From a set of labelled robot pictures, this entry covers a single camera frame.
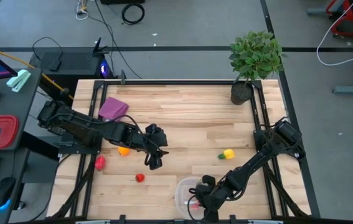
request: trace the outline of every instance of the green leaves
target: green leaves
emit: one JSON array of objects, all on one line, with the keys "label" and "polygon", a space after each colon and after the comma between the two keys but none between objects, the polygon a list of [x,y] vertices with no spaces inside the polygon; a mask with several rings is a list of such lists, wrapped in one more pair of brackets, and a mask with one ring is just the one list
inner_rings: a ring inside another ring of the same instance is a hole
[{"label": "green leaves", "polygon": [[233,72],[239,73],[239,77],[251,80],[265,79],[273,72],[279,74],[284,70],[280,56],[286,55],[281,53],[281,45],[272,33],[251,31],[242,38],[237,37],[230,48],[230,64]]}]

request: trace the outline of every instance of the gray desk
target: gray desk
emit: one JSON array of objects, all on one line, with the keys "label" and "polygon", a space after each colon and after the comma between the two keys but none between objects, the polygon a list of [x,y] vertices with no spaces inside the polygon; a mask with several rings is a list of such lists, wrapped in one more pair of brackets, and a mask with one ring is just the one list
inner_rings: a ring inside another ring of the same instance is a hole
[{"label": "gray desk", "polygon": [[5,150],[0,151],[0,181],[5,177],[10,177],[14,167],[13,177],[16,179],[16,186],[11,195],[10,206],[5,210],[0,210],[0,224],[7,223],[14,207],[19,187],[21,185],[24,168],[29,156],[29,149],[19,147],[24,126],[28,118],[32,101],[41,77],[41,70],[30,70],[31,77],[22,87],[19,93],[14,93],[6,86],[8,79],[0,80],[0,115],[14,115],[19,120],[19,129],[14,142]]}]

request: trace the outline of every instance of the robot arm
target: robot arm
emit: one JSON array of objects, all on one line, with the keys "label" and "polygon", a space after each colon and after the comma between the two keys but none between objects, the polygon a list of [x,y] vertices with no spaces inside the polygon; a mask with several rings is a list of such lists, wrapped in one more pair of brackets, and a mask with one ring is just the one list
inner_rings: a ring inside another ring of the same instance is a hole
[{"label": "robot arm", "polygon": [[202,178],[203,184],[198,184],[195,189],[190,190],[205,208],[204,220],[217,222],[219,220],[217,211],[223,203],[241,198],[250,176],[259,168],[268,166],[268,161],[273,157],[280,153],[291,154],[298,159],[305,156],[305,151],[300,145],[301,133],[289,122],[280,120],[273,129],[261,133],[258,141],[261,150],[247,163],[229,171],[216,184],[214,177],[205,175]]},{"label": "robot arm", "polygon": [[76,112],[59,101],[47,101],[38,115],[38,120],[41,128],[58,135],[66,131],[85,147],[92,147],[97,139],[104,138],[116,146],[144,151],[147,154],[144,163],[151,170],[160,168],[162,156],[168,154],[159,148],[167,146],[167,139],[164,130],[155,124],[149,125],[143,134],[133,119],[134,124],[116,121],[117,118],[104,122]]}]

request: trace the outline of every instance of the wooden tabletop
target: wooden tabletop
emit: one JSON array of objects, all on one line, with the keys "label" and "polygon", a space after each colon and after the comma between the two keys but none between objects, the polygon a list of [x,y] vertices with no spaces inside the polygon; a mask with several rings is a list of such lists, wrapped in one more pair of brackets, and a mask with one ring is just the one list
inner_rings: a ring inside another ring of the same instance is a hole
[{"label": "wooden tabletop", "polygon": [[[94,80],[79,81],[74,110],[88,114],[93,83]],[[262,84],[269,119],[274,123],[286,114],[278,81],[265,80]],[[143,164],[145,153],[131,151],[128,156],[121,157],[116,146],[104,141],[101,155],[105,156],[106,167],[95,171],[88,218],[119,219],[121,214],[127,219],[183,218],[174,201],[176,185],[181,179],[208,174],[218,180],[255,154],[251,104],[233,105],[230,85],[110,85],[106,96],[127,103],[128,115],[142,129],[151,123],[163,128],[169,146],[162,150],[170,153],[163,157],[161,168],[151,171]],[[224,149],[233,149],[235,157],[217,159]],[[48,216],[61,207],[73,190],[79,158],[79,155],[72,155],[58,168]],[[310,213],[297,160],[280,155],[278,161],[286,191],[304,212]],[[138,173],[146,176],[144,182],[134,181]],[[79,212],[85,191],[82,192]],[[281,215],[277,194],[275,200]],[[240,200],[225,202],[219,210],[221,219],[228,219],[233,214],[238,219],[270,218],[262,170],[250,177]]]}]

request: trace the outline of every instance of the potted plant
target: potted plant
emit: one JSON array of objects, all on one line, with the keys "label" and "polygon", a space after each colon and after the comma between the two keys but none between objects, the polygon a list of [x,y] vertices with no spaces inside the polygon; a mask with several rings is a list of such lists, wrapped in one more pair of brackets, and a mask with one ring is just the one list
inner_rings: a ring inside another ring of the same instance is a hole
[{"label": "potted plant", "polygon": [[281,46],[270,32],[249,32],[243,38],[237,37],[231,44],[232,54],[229,57],[232,62],[233,72],[240,74],[232,85],[231,101],[235,105],[241,105],[253,95],[250,80],[257,78],[266,79],[271,73],[279,74],[284,68],[281,65]]}]

